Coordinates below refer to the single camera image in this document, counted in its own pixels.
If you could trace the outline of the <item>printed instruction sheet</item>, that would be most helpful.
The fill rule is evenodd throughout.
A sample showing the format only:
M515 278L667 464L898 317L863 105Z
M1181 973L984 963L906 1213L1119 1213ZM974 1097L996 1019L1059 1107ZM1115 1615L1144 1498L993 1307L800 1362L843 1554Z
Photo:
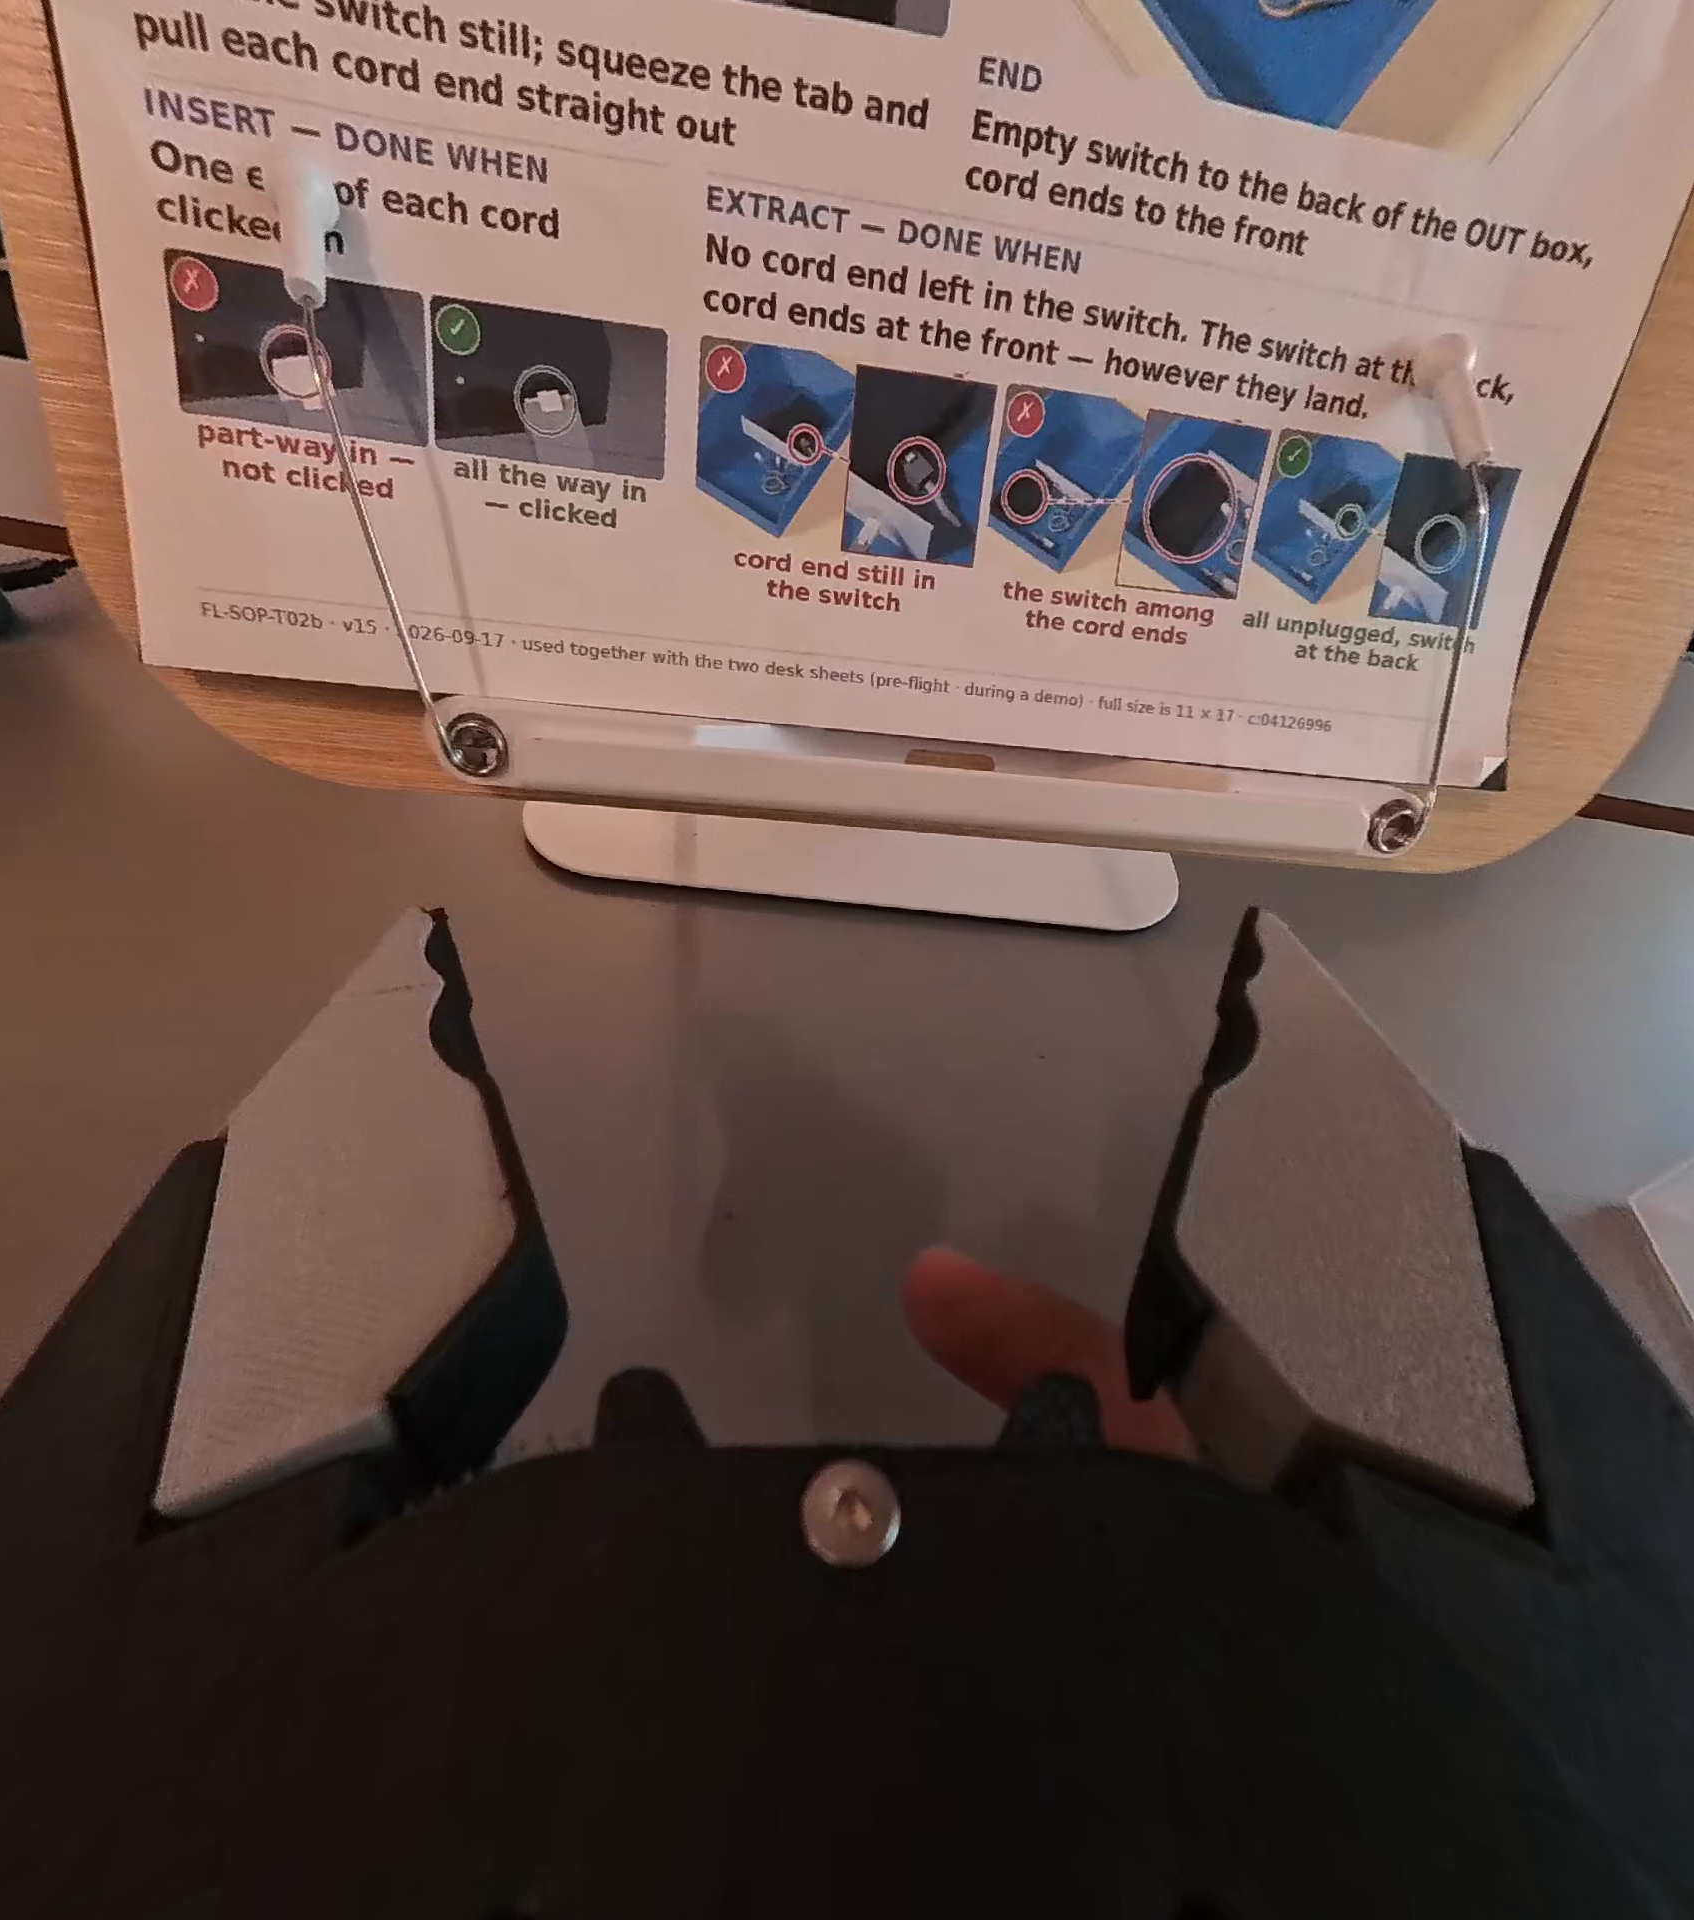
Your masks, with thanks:
M1478 784L1694 4L50 4L155 667Z

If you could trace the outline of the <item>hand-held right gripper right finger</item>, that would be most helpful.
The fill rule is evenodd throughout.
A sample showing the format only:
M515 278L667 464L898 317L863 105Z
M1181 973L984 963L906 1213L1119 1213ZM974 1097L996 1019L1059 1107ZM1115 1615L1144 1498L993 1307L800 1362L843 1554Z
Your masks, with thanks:
M1136 1399L1258 1494L1336 1463L1471 1512L1534 1480L1454 1121L1287 924L1251 907L1127 1288Z

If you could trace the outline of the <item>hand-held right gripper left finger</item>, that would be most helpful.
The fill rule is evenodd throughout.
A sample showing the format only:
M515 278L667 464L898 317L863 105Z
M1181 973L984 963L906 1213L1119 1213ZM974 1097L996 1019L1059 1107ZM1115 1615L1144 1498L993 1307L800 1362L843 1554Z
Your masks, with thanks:
M466 1482L566 1333L448 914L411 907L226 1121L153 1507L338 1462L395 1504Z

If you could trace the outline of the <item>person's right hand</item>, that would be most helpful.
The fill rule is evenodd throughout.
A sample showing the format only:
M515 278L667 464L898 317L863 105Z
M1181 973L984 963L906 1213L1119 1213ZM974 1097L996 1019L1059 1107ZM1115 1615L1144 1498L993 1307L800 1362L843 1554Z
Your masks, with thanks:
M1064 1375L1092 1389L1110 1448L1198 1462L1178 1403L1160 1392L1131 1393L1121 1330L1054 1288L928 1247L909 1263L903 1314L949 1378L1003 1413Z

